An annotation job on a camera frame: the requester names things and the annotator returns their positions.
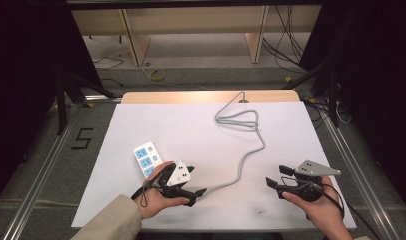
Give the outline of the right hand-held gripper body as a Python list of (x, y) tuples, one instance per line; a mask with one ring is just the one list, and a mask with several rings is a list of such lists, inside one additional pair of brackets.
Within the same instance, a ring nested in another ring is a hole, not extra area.
[(322, 196), (321, 177), (322, 176), (337, 176), (341, 171), (334, 169), (311, 160), (305, 160), (296, 168), (293, 176), (289, 176), (291, 180), (296, 181), (295, 186), (285, 186), (284, 192), (289, 192), (299, 196), (307, 202), (314, 202)]

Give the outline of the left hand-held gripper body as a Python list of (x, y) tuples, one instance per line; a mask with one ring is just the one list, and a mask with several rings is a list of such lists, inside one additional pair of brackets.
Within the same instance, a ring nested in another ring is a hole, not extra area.
[(161, 193), (167, 198), (185, 197), (183, 186), (191, 180), (191, 174), (183, 161), (168, 165), (158, 180)]

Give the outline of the white power strip blue sockets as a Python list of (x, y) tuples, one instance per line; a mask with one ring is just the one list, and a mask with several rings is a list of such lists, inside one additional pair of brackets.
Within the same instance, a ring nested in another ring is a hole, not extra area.
[(148, 178), (154, 169), (163, 163), (161, 156), (152, 142), (146, 142), (136, 147), (133, 153), (145, 178)]

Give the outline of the person's right hand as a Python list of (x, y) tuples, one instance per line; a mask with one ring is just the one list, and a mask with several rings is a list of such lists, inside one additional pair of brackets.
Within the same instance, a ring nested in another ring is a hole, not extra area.
[(322, 196), (320, 199), (314, 202), (307, 202), (297, 195), (289, 192), (284, 192), (282, 196), (287, 201), (300, 207), (309, 217), (311, 222), (324, 234), (326, 231), (331, 231), (333, 229), (346, 228), (341, 211), (325, 196)]

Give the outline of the person's left hand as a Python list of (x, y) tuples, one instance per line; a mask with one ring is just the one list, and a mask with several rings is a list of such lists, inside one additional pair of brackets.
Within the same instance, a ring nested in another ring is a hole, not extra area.
[(189, 199), (185, 197), (166, 198), (158, 189), (150, 188), (135, 198), (134, 202), (138, 205), (142, 218), (149, 219), (166, 208), (185, 205)]

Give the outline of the white table cover sheet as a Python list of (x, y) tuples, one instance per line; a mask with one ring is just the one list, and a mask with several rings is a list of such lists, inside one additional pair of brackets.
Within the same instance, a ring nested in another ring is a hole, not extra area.
[(144, 177), (133, 150), (152, 142), (165, 161), (194, 166), (186, 189), (208, 189), (192, 207), (168, 208), (143, 223), (153, 232), (292, 231), (312, 228), (265, 178), (279, 166), (328, 160), (301, 102), (120, 104), (115, 108), (73, 227), (84, 226)]

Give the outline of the black tripod stand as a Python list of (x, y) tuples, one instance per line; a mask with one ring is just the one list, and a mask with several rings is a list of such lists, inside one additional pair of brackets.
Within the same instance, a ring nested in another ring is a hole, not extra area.
[(82, 86), (90, 88), (109, 99), (121, 98), (121, 95), (104, 89), (102, 84), (97, 84), (70, 72), (60, 73), (55, 80), (55, 85), (59, 120), (58, 134), (61, 134), (65, 130), (68, 123), (65, 96), (68, 96), (74, 103), (83, 103), (85, 95), (81, 90)]
[(339, 127), (339, 115), (337, 113), (337, 80), (332, 64), (324, 60), (321, 64), (312, 70), (299, 77), (297, 80), (292, 81), (283, 87), (283, 90), (292, 90), (293, 88), (305, 83), (306, 81), (314, 78), (315, 82), (312, 85), (311, 93), (314, 96), (320, 96), (324, 92), (328, 93), (328, 113), (329, 118), (333, 125)]

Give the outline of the black curtain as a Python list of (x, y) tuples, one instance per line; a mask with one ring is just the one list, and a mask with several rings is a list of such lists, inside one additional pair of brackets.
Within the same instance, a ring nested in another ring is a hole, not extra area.
[(406, 203), (406, 0), (321, 0), (301, 64), (321, 63), (354, 9), (334, 60), (339, 95)]
[(32, 144), (57, 87), (101, 86), (67, 0), (0, 0), (0, 195)]

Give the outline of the metal floor rail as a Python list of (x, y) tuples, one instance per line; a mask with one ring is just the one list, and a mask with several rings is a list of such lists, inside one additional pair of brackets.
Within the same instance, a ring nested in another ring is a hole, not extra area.
[(372, 179), (366, 175), (366, 169), (359, 164), (348, 141), (343, 136), (341, 129), (334, 125), (334, 122), (332, 121), (333, 114), (334, 111), (330, 111), (326, 107), (320, 109), (320, 115), (324, 118), (323, 123), (335, 142), (335, 145), (341, 154), (341, 158), (346, 165), (346, 169), (351, 175), (360, 196), (363, 198), (366, 207), (379, 230), (380, 236), (383, 240), (402, 240), (402, 237), (399, 235), (397, 228), (392, 222), (387, 208), (381, 202), (379, 195), (375, 193), (374, 188), (371, 185)]
[(55, 135), (51, 142), (51, 148), (46, 152), (46, 157), (39, 165), (39, 171), (33, 178), (33, 182), (27, 188), (22, 198), (2, 198), (0, 206), (3, 209), (15, 211), (2, 240), (18, 240), (24, 230), (26, 223), (38, 203), (39, 196), (56, 164), (67, 137), (72, 129), (72, 124), (77, 117), (81, 106), (73, 104), (68, 110), (68, 122), (60, 133)]

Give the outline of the light wooden desk frame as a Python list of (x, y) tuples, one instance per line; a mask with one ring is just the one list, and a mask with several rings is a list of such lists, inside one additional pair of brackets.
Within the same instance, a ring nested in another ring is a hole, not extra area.
[(283, 29), (288, 9), (288, 6), (186, 7), (74, 10), (72, 14), (84, 36), (124, 35), (137, 66), (143, 63), (153, 35), (213, 33), (243, 33), (250, 60), (256, 64), (262, 36)]

